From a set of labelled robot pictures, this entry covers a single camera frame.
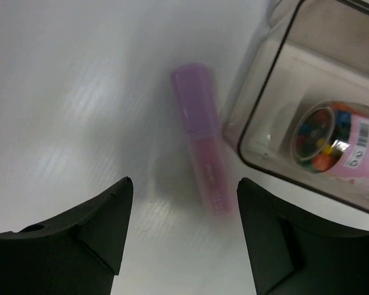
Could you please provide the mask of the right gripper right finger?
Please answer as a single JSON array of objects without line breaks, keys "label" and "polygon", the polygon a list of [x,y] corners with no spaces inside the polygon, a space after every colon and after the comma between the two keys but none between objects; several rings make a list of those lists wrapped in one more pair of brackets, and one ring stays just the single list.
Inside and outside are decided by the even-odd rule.
[{"label": "right gripper right finger", "polygon": [[369,231],[321,218],[248,178],[237,199],[257,294],[369,294]]}]

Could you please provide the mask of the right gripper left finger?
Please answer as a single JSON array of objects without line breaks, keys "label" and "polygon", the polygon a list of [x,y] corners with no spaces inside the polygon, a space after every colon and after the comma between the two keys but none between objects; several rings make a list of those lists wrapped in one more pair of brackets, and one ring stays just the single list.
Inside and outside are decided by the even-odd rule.
[{"label": "right gripper left finger", "polygon": [[132,202],[125,177],[53,218],[0,233],[0,294],[110,294]]}]

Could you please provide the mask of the pink capped bead bottle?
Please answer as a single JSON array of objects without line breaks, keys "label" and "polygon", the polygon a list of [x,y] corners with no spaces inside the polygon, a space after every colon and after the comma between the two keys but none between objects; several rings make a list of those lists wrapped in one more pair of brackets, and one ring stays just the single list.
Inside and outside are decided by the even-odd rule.
[{"label": "pink capped bead bottle", "polygon": [[314,105],[297,123],[290,152],[303,169],[369,192],[369,106],[342,101]]}]

